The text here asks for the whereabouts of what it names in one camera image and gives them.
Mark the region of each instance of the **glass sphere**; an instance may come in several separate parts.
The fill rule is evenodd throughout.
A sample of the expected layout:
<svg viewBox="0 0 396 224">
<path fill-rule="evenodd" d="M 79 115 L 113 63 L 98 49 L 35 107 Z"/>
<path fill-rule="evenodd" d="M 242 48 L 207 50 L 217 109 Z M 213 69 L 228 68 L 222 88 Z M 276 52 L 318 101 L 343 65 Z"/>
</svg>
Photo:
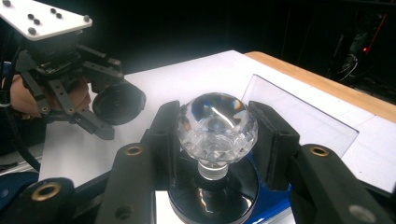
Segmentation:
<svg viewBox="0 0 396 224">
<path fill-rule="evenodd" d="M 201 95 L 180 108 L 177 136 L 210 180 L 226 176 L 228 164 L 246 156 L 257 140 L 258 124 L 248 106 L 225 93 Z"/>
</svg>

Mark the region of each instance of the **transparent object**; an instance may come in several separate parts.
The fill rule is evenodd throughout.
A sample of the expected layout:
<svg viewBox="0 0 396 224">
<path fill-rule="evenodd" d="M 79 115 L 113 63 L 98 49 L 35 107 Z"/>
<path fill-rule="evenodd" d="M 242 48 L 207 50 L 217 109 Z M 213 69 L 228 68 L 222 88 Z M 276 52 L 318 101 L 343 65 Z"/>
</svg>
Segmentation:
<svg viewBox="0 0 396 224">
<path fill-rule="evenodd" d="M 257 141 L 258 124 L 248 107 L 225 93 L 201 95 L 180 108 L 177 136 L 198 160 L 206 179 L 227 175 L 228 164 L 246 156 Z"/>
</svg>

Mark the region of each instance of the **white surface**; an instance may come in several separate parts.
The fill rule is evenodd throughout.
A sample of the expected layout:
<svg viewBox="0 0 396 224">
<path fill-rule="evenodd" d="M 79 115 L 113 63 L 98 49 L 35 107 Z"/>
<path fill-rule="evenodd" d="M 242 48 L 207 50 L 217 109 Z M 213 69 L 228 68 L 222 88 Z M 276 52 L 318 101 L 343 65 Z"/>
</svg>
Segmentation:
<svg viewBox="0 0 396 224">
<path fill-rule="evenodd" d="M 92 26 L 91 19 L 84 21 L 84 17 L 81 15 L 37 1 L 10 0 L 10 2 L 10 7 L 1 3 L 0 17 L 29 40 L 37 41 Z M 57 13 L 61 13 L 62 18 L 58 19 L 55 14 L 52 14 L 51 8 L 55 8 Z M 28 18 L 28 14 L 34 15 L 35 19 L 40 20 L 40 24 L 34 24 L 33 20 Z M 30 27 L 35 28 L 35 35 L 29 34 Z"/>
<path fill-rule="evenodd" d="M 393 190 L 396 180 L 396 173 L 392 172 L 396 167 L 395 123 L 336 99 L 236 51 L 126 76 L 147 95 L 147 103 L 136 119 L 116 127 L 115 140 L 101 140 L 66 122 L 51 123 L 39 178 L 63 176 L 79 186 L 110 170 L 120 147 L 139 142 L 160 105 L 174 100 L 186 104 L 192 98 L 212 91 L 229 93 L 242 99 L 253 74 L 264 77 L 358 130 L 360 133 L 345 153 L 343 161 L 357 178 L 386 191 Z M 170 205 L 165 198 L 158 200 L 157 206 L 165 209 L 158 214 L 158 223 L 176 223 L 168 221 L 173 220 L 175 214 L 166 212 Z"/>
</svg>

